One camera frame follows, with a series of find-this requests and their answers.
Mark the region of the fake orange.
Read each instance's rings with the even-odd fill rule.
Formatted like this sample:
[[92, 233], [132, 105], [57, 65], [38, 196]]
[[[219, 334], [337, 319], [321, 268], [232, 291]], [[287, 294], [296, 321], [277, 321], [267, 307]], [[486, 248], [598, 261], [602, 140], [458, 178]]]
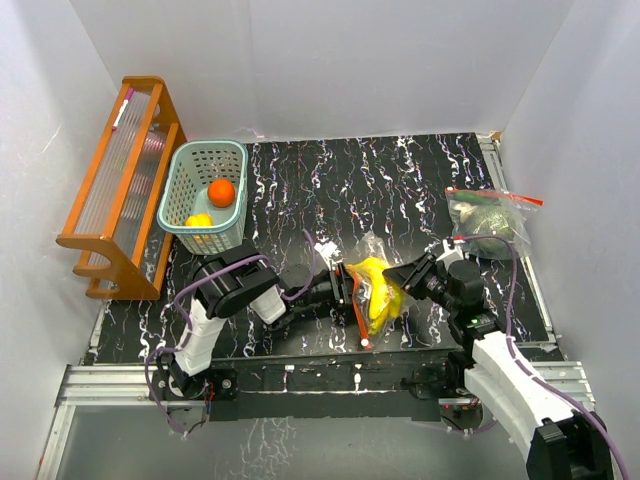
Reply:
[[214, 180], [207, 189], [207, 198], [216, 208], [230, 207], [235, 201], [236, 191], [233, 183], [226, 178]]

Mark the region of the fake banana bunch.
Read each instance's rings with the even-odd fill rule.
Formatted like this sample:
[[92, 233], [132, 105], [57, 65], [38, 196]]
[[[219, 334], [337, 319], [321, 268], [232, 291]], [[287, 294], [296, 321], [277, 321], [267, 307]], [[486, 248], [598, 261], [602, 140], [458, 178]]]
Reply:
[[361, 337], [376, 336], [403, 312], [404, 291], [383, 277], [390, 265], [382, 258], [370, 256], [346, 268], [355, 282], [352, 299]]

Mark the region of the fake yellow bell pepper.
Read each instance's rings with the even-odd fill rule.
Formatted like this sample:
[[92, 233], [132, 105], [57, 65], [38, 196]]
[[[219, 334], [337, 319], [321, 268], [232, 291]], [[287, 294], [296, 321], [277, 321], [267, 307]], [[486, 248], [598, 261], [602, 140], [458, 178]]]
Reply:
[[190, 228], [207, 228], [213, 226], [213, 220], [207, 213], [199, 213], [189, 216], [185, 225]]

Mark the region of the clear zip bag with fruit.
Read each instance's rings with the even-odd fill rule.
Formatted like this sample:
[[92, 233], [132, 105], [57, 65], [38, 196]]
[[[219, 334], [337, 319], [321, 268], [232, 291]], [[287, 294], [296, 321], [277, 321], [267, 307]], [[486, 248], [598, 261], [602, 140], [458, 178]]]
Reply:
[[386, 335], [390, 325], [408, 310], [411, 300], [397, 281], [384, 277], [386, 269], [399, 266], [399, 263], [387, 255], [384, 241], [373, 231], [366, 232], [356, 243], [344, 266], [354, 282], [350, 297], [360, 346], [371, 351]]

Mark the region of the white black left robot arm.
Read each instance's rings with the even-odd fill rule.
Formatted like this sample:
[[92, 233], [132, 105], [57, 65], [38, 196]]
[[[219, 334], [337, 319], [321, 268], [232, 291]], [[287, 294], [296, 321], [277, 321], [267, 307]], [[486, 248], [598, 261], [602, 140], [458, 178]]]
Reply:
[[250, 309], [267, 329], [281, 330], [320, 309], [351, 310], [354, 291], [355, 280], [342, 263], [316, 270], [305, 284], [290, 288], [249, 241], [206, 256], [192, 271], [186, 289], [189, 322], [161, 378], [177, 395], [197, 398], [229, 318]]

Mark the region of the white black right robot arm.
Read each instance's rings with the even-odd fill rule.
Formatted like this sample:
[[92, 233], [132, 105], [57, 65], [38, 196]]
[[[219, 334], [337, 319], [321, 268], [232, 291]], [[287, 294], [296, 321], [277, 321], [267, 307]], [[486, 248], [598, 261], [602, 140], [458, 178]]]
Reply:
[[521, 354], [485, 299], [479, 266], [430, 254], [384, 271], [415, 300], [448, 314], [460, 350], [449, 354], [445, 378], [455, 395], [477, 397], [509, 434], [531, 479], [611, 479], [612, 449], [603, 422], [547, 383]]

